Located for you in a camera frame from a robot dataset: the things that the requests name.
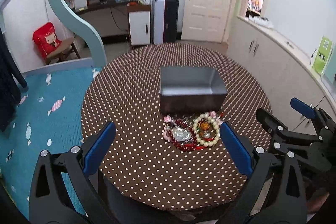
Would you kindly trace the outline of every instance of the qr code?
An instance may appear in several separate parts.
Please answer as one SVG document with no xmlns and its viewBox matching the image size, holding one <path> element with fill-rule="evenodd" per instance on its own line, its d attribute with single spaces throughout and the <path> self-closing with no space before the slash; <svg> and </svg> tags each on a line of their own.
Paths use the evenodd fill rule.
<svg viewBox="0 0 336 224">
<path fill-rule="evenodd" d="M 325 50 L 328 48 L 328 45 L 329 45 L 329 41 L 328 41 L 328 40 L 324 40 L 323 48 L 324 48 Z"/>
</svg>

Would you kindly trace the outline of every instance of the cartoon character cushion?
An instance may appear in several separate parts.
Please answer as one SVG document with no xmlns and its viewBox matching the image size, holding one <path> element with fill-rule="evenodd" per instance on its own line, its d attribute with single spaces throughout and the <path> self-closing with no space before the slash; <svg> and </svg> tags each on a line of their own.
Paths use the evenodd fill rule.
<svg viewBox="0 0 336 224">
<path fill-rule="evenodd" d="M 43 59 L 46 59 L 62 43 L 57 39 L 54 25 L 51 22 L 36 30 L 33 34 L 33 40 Z"/>
</svg>

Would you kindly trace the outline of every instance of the dark clothing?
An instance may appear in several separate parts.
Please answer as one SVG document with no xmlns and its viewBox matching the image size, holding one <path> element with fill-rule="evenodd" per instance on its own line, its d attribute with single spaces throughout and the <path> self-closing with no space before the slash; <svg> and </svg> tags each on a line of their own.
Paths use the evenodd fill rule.
<svg viewBox="0 0 336 224">
<path fill-rule="evenodd" d="M 9 52 L 4 35 L 0 29 L 0 130 L 5 131 L 15 113 L 16 105 L 21 100 L 21 92 L 13 75 L 25 88 L 27 82 L 21 75 Z"/>
</svg>

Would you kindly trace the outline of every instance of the chair leg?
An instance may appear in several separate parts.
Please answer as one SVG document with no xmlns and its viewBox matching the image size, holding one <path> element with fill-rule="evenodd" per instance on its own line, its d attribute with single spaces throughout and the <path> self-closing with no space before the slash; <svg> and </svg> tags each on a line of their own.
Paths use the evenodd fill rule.
<svg viewBox="0 0 336 224">
<path fill-rule="evenodd" d="M 73 51 L 75 52 L 75 54 L 77 55 L 77 58 L 78 59 L 80 59 L 81 58 L 81 56 L 79 55 L 79 53 L 78 53 L 78 50 L 76 49 L 76 46 L 75 46 L 75 44 L 74 43 L 72 43 L 71 44 L 71 46 L 72 46 L 72 49 L 73 49 Z"/>
</svg>

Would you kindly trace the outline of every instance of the brown tablecloth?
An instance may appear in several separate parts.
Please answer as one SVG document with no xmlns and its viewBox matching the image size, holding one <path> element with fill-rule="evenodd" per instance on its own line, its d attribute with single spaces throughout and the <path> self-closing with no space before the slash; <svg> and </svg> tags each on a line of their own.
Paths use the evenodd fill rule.
<svg viewBox="0 0 336 224">
<path fill-rule="evenodd" d="M 160 67 L 215 67 L 228 96 L 221 111 L 254 146 L 268 148 L 270 137 L 255 118 L 269 100 L 256 79 L 219 52 L 168 43 L 129 52 L 109 63 L 90 85 L 82 107 L 84 139 L 107 121 L 115 141 L 100 170 L 126 196 L 162 210 L 187 210 L 232 201 L 246 177 L 239 174 L 225 146 L 181 152 L 162 138 Z"/>
</svg>

